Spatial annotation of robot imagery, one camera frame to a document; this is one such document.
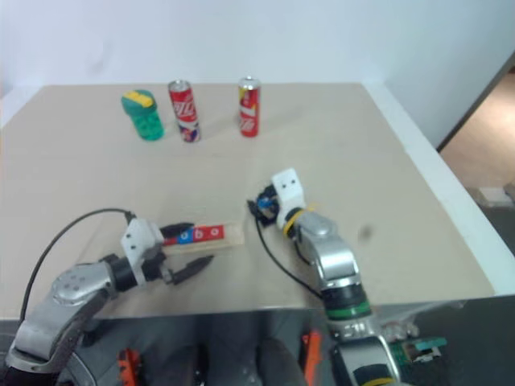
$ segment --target white wall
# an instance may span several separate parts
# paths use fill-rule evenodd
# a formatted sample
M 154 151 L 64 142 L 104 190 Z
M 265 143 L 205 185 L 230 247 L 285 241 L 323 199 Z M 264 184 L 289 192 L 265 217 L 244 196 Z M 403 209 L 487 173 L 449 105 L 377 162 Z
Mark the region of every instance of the white wall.
M 14 87 L 234 82 L 248 73 L 263 82 L 385 80 L 434 145 L 515 48 L 513 0 L 17 0 L 2 8 L 2 80 Z

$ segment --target black cable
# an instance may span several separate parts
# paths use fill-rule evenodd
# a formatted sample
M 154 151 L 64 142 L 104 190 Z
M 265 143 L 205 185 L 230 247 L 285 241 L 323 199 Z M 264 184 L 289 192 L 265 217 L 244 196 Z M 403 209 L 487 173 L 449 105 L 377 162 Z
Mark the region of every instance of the black cable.
M 307 265 L 311 265 L 310 261 L 306 257 L 304 257 L 302 255 L 302 253 L 300 252 L 299 244 L 297 243 L 297 241 L 294 242 L 294 245 L 295 245 L 295 251 L 297 252 L 297 256 L 299 257 L 299 259 L 302 260 Z
M 311 294 L 313 294 L 313 296 L 316 296 L 318 299 L 321 299 L 322 295 L 320 295 L 318 292 L 316 292 L 316 290 L 314 290 L 309 284 L 300 280 L 293 273 L 291 273 L 286 268 L 284 268 L 284 266 L 279 262 L 279 260 L 277 260 L 277 258 L 274 256 L 274 254 L 269 250 L 268 245 L 266 245 L 261 228 L 259 227 L 259 220 L 257 218 L 255 220 L 256 220 L 256 229 L 257 229 L 257 234 L 259 235 L 259 240 L 261 240 L 261 243 L 263 244 L 263 248 L 266 250 L 266 253 L 268 253 L 268 256 L 270 256 L 272 261 L 279 267 L 279 269 L 281 269 L 293 281 L 296 281 L 297 283 L 299 283 L 302 287 L 304 287 L 306 290 L 311 292 Z
M 57 233 L 57 235 L 52 239 L 50 244 L 45 248 L 45 250 L 39 257 L 37 263 L 35 263 L 34 269 L 32 270 L 32 273 L 31 273 L 31 278 L 29 279 L 29 282 L 27 283 L 27 287 L 25 288 L 25 294 L 23 295 L 22 309 L 19 313 L 20 322 L 23 322 L 23 320 L 25 320 L 25 315 L 27 314 L 27 306 L 29 304 L 29 297 L 31 296 L 32 286 L 34 285 L 35 277 L 39 272 L 39 268 L 41 268 L 41 264 L 45 260 L 45 257 L 50 252 L 52 247 L 56 244 L 56 242 L 61 238 L 61 236 L 63 234 L 65 234 L 71 227 L 73 227 L 73 225 L 77 224 L 78 222 L 82 221 L 83 219 L 93 216 L 93 215 L 97 215 L 99 213 L 106 213 L 106 212 L 111 212 L 111 211 L 123 213 L 126 217 L 127 223 L 129 223 L 135 217 L 133 212 L 126 211 L 125 209 L 120 209 L 117 207 L 105 207 L 103 209 L 97 209 L 96 211 L 90 211 L 90 212 L 82 215 L 81 217 L 74 219 L 70 224 L 68 224 L 66 227 L 64 227 L 61 230 L 61 232 Z

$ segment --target orange clip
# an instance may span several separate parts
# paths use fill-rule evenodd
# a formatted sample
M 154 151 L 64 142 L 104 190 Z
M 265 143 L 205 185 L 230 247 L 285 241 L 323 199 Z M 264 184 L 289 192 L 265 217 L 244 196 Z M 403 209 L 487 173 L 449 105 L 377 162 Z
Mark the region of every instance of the orange clip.
M 322 335 L 318 331 L 312 331 L 307 335 L 303 335 L 303 344 L 306 352 L 304 378 L 308 386 L 315 386 L 316 366 L 322 360 L 322 356 L 320 355 Z
M 141 360 L 138 352 L 130 348 L 121 350 L 118 352 L 117 361 L 123 386 L 139 386 L 138 370 L 141 366 Z

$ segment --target red and blue label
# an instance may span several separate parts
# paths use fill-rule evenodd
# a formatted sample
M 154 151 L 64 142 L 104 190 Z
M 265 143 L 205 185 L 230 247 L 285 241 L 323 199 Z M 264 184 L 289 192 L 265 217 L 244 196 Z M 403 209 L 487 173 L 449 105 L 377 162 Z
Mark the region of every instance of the red and blue label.
M 193 244 L 203 241 L 222 240 L 224 238 L 224 225 L 213 225 L 211 227 L 194 227 L 182 232 L 177 237 L 166 239 L 165 245 Z

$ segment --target yellow ring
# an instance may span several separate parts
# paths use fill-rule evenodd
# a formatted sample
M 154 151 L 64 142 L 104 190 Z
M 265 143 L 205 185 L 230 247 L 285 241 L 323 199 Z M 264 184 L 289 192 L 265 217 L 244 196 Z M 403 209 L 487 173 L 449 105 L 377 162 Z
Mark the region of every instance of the yellow ring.
M 302 215 L 305 211 L 303 209 L 301 209 L 300 211 L 298 211 L 297 213 L 295 213 L 287 222 L 286 224 L 284 225 L 284 228 L 282 229 L 282 234 L 284 236 L 288 236 L 288 231 L 290 230 L 291 226 L 293 225 L 293 223 L 295 222 L 296 219 L 299 218 L 300 215 Z
M 363 386 L 382 386 L 383 384 L 392 384 L 392 378 L 377 378 L 376 380 L 370 380 L 369 382 L 365 382 Z

